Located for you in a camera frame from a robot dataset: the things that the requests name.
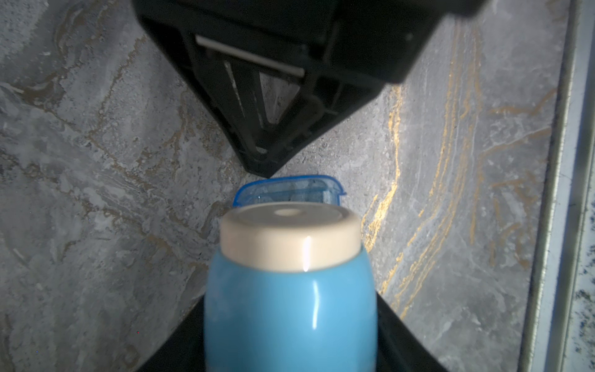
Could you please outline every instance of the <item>blue plastic container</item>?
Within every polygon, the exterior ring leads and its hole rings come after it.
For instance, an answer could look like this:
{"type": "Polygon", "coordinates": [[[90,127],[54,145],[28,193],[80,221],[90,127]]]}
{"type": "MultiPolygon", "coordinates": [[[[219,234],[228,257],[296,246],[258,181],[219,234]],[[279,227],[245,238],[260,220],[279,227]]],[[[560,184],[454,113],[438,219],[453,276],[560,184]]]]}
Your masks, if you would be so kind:
{"type": "Polygon", "coordinates": [[[365,249],[307,273],[211,263],[205,352],[212,371],[372,372],[377,349],[374,278],[365,249]]]}

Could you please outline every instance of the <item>clear plastic lid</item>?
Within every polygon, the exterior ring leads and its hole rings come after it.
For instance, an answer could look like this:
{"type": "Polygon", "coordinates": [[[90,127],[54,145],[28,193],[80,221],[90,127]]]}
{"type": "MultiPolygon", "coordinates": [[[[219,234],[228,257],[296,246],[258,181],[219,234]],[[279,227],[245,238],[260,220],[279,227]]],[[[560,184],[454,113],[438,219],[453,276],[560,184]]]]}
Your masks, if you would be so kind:
{"type": "Polygon", "coordinates": [[[280,177],[248,183],[233,199],[234,207],[272,202],[317,202],[341,205],[343,186],[323,175],[280,177]]]}

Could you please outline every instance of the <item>cap hole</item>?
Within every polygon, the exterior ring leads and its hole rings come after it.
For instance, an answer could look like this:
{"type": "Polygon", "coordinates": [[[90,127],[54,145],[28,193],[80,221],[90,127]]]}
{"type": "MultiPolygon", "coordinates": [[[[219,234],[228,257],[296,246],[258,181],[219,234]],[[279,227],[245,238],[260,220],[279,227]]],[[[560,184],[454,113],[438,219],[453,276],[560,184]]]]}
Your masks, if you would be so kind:
{"type": "Polygon", "coordinates": [[[275,214],[280,215],[282,217],[292,217],[299,214],[304,214],[305,212],[299,210],[297,208],[283,208],[282,210],[276,210],[275,214]]]}

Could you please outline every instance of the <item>blue lid rim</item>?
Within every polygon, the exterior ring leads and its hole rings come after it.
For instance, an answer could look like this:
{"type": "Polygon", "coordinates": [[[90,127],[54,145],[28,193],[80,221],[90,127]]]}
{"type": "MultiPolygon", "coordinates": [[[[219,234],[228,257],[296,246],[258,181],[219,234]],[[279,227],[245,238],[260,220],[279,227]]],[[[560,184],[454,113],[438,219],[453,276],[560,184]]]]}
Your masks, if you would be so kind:
{"type": "Polygon", "coordinates": [[[341,183],[339,182],[339,180],[337,180],[335,177],[327,176],[326,174],[305,174],[305,175],[302,175],[302,176],[289,176],[289,177],[271,178],[271,179],[258,180],[258,181],[247,183],[244,186],[240,187],[240,189],[236,192],[236,196],[233,198],[233,204],[231,206],[233,208],[239,207],[239,204],[237,202],[238,197],[240,196],[240,194],[242,193],[242,191],[244,191],[245,189],[247,189],[248,187],[251,187],[253,185],[261,185],[261,184],[264,184],[264,183],[279,182],[279,181],[304,180],[304,179],[327,179],[327,180],[331,180],[331,181],[335,182],[335,184],[337,184],[338,187],[339,187],[340,193],[338,194],[338,196],[347,195],[347,193],[345,192],[345,190],[343,190],[343,185],[341,185],[341,183]]]}

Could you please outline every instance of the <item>beige bottle cap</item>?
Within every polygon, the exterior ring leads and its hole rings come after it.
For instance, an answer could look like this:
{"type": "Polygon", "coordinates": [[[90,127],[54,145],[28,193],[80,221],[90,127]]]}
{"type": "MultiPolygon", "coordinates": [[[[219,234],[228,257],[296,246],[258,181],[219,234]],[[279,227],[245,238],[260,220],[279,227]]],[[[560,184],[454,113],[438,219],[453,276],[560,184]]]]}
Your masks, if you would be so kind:
{"type": "Polygon", "coordinates": [[[336,205],[255,204],[223,216],[221,252],[238,264],[259,270],[319,270],[357,256],[359,229],[356,214],[336,205]]]}

